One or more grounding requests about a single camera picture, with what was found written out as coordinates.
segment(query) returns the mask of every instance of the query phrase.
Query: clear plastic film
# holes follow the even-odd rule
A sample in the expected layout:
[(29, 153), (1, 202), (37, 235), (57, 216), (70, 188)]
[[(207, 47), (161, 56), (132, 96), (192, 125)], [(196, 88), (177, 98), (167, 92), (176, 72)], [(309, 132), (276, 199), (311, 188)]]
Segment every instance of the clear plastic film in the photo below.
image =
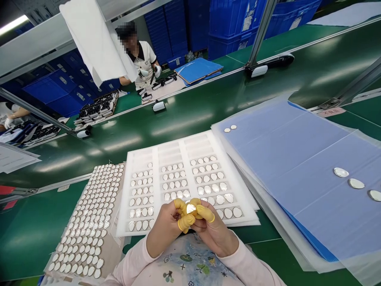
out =
[[(293, 106), (288, 96), (231, 116), (212, 130), (258, 193), (261, 188), (270, 193), (363, 285), (375, 285), (381, 281), (381, 208), (367, 190), (381, 186), (380, 143)], [(225, 133), (232, 124), (238, 128)], [(335, 167), (350, 177), (335, 176)], [(349, 178), (364, 182), (366, 189), (353, 189)], [(291, 222), (295, 229), (290, 231), (280, 217), (292, 237), (297, 228)], [(300, 241), (293, 242), (300, 247)], [(324, 272), (311, 257), (307, 261)]]

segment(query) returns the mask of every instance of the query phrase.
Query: person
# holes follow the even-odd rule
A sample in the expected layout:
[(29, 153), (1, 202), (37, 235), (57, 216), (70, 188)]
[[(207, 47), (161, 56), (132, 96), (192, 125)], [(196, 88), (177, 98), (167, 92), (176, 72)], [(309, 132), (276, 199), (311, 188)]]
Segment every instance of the person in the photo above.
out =
[[(196, 200), (201, 219), (191, 214), (180, 218), (184, 205), (180, 199), (162, 205), (152, 230), (127, 252), (102, 286), (285, 286), (225, 226), (211, 204)], [(196, 233), (178, 237), (189, 226)]]
[[(138, 70), (138, 78), (135, 80), (136, 90), (139, 91), (150, 86), (153, 74), (155, 74), (155, 77), (159, 77), (162, 71), (150, 44), (146, 41), (138, 41), (134, 22), (119, 26), (116, 32), (127, 54)], [(119, 81), (122, 85), (129, 85), (131, 83), (131, 80), (125, 77), (120, 77)]]
[(25, 108), (11, 102), (0, 102), (0, 132), (21, 124), (27, 120), (37, 122), (31, 113)]

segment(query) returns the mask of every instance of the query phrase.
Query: white cloth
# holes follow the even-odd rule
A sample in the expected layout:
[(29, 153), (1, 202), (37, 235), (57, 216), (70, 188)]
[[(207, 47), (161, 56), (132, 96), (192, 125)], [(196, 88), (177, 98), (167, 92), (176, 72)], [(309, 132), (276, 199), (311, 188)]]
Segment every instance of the white cloth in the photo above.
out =
[(101, 286), (285, 286), (274, 270), (239, 240), (237, 251), (218, 258), (197, 234), (181, 236), (159, 257), (146, 238), (131, 248)]
[(351, 27), (378, 15), (381, 15), (381, 2), (356, 3), (308, 24)]
[(96, 0), (71, 0), (60, 11), (97, 87), (122, 76), (135, 81), (137, 70)]

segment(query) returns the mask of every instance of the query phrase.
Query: green table surface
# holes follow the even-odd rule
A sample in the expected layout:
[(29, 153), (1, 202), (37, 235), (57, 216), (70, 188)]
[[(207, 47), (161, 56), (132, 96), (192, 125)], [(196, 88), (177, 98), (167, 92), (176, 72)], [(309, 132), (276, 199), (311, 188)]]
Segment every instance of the green table surface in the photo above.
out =
[(151, 106), (122, 114), (94, 125), (88, 138), (67, 135), (30, 148), (42, 161), (1, 174), (0, 184), (42, 187), (84, 175), (109, 160), (125, 161), (130, 150), (206, 131), (234, 113), (289, 91), (298, 90), (292, 102), (306, 108), (317, 106), (379, 58), (381, 37), (375, 34), (380, 29), (381, 22), (376, 22), (298, 50), (289, 67), (269, 70), (263, 77), (247, 79), (241, 71), (187, 90), (165, 99), (167, 109), (157, 114)]
[[(31, 148), (29, 151), (41, 155), (42, 162), (1, 175), (0, 181), (41, 187), (90, 173), (109, 160), (123, 162), (129, 150), (206, 131), (213, 123), (287, 91), (298, 89), (291, 100), (313, 107), (335, 95), (380, 56), (381, 39), (374, 37), (380, 28), (381, 24), (374, 23), (299, 50), (291, 66), (270, 70), (265, 77), (248, 80), (243, 73), (235, 73), (186, 91), (166, 99), (167, 110), (158, 114), (149, 106), (123, 114), (95, 125), (93, 135), (85, 140), (64, 136)], [(345, 113), (328, 119), (381, 139), (380, 100), (345, 106)], [(19, 200), (0, 214), (0, 280), (42, 274), (86, 182), (63, 192), (51, 190)], [(359, 285), (347, 270), (303, 272), (266, 215), (259, 211), (258, 216), (261, 226), (234, 230), (286, 284)], [(133, 237), (124, 250), (140, 238)]]

